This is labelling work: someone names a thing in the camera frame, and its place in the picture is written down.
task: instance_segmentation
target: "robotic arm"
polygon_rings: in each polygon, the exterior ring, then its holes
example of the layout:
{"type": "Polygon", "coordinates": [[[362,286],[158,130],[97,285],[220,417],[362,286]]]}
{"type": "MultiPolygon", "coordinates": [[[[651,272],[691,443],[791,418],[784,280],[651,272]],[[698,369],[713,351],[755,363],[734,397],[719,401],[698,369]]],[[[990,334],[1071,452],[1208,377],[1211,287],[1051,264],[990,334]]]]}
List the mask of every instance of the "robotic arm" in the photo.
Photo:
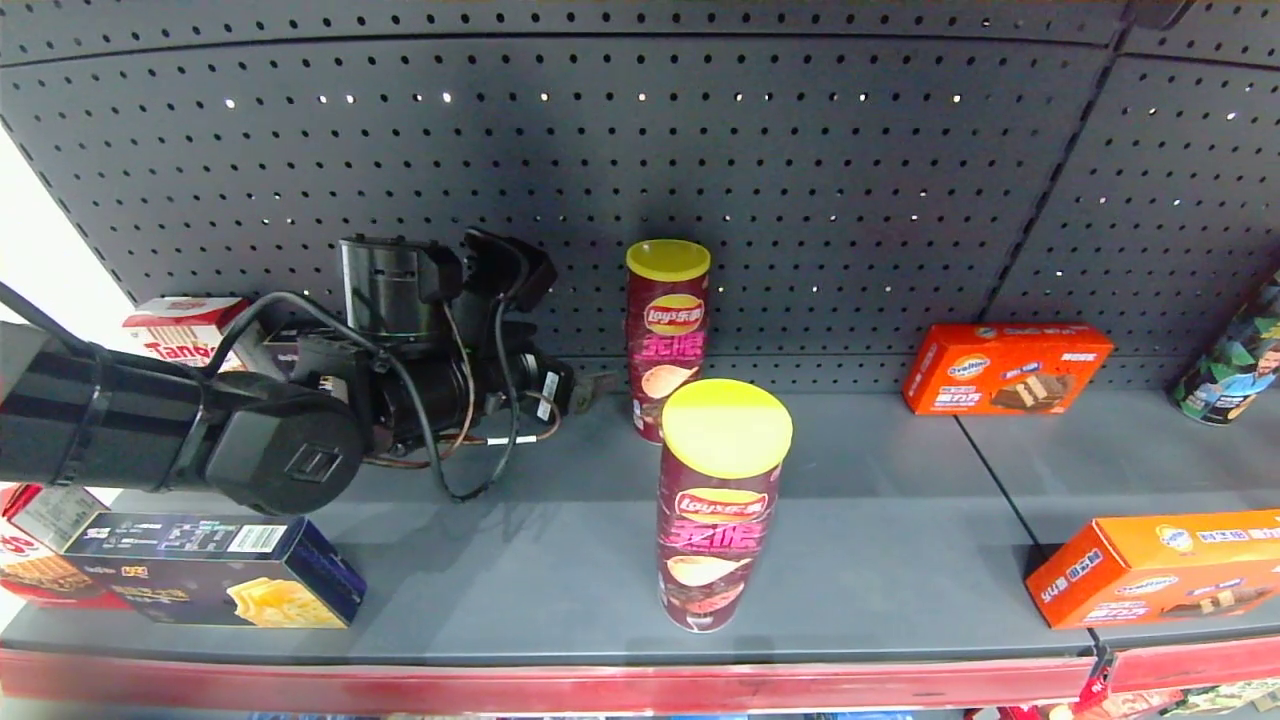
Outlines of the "robotic arm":
{"type": "Polygon", "coordinates": [[[31,323],[0,323],[0,478],[216,491],[292,515],[333,501],[362,462],[374,462],[430,468],[454,501],[477,497],[502,474],[521,414],[553,432],[571,406],[590,405],[596,387],[543,355],[534,325],[504,319],[534,309],[554,283],[547,255],[475,229],[466,245],[474,261],[463,278],[462,263],[438,243],[346,238],[351,325],[306,297],[270,293],[232,323],[205,368],[87,343],[0,284],[0,302],[31,323]],[[288,382],[218,373],[244,328],[280,301],[332,333],[300,343],[288,382]],[[453,492],[438,443],[451,442],[447,457],[468,442],[475,419],[500,407],[511,425],[493,477],[453,492]],[[398,459],[417,448],[430,460],[398,459]]]}

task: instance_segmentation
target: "red shelf edge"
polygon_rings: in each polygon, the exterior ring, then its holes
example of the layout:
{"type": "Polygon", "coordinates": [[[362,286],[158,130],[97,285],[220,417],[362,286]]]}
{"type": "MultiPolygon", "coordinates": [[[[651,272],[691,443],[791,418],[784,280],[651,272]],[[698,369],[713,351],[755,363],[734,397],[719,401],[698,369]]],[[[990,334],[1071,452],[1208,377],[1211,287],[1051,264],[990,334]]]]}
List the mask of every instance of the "red shelf edge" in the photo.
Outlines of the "red shelf edge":
{"type": "Polygon", "coordinates": [[[1178,689],[1280,676],[1280,635],[1116,652],[1112,692],[1178,689]]]}
{"type": "Polygon", "coordinates": [[[1074,698],[1092,666],[1092,657],[677,667],[255,666],[0,648],[0,683],[13,697],[351,715],[987,707],[1074,698]]]}

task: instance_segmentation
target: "yellow lid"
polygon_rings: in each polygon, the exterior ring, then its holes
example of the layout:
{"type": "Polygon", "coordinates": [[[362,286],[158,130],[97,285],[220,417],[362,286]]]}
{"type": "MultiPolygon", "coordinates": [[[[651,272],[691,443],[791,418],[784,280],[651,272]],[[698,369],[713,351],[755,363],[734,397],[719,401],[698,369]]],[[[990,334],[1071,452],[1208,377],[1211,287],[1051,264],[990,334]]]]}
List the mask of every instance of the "yellow lid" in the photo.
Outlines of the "yellow lid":
{"type": "Polygon", "coordinates": [[[627,268],[650,281],[677,283],[707,274],[712,254],[687,240],[646,240],[627,249],[627,268]]]}
{"type": "Polygon", "coordinates": [[[698,380],[662,410],[671,454],[694,470],[737,480],[772,470],[791,448],[791,414],[777,397],[741,380],[698,380]]]}

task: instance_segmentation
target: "barcode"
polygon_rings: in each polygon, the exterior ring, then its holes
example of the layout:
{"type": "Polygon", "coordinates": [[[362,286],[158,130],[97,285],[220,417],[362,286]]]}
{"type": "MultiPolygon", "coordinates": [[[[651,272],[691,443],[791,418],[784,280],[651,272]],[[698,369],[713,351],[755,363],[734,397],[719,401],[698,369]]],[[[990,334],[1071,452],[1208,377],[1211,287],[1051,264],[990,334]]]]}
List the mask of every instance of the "barcode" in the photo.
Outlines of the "barcode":
{"type": "Polygon", "coordinates": [[[227,552],[271,552],[288,525],[244,525],[227,552]]]}

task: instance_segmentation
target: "blue box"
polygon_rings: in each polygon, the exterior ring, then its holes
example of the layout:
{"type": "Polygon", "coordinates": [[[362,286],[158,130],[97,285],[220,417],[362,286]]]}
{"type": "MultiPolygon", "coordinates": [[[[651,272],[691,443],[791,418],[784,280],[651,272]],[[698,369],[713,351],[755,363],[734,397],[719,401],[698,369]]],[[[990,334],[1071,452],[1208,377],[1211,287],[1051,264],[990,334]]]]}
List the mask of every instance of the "blue box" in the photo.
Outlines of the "blue box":
{"type": "Polygon", "coordinates": [[[63,556],[156,623],[346,628],[367,587],[306,518],[99,512],[63,556]]]}

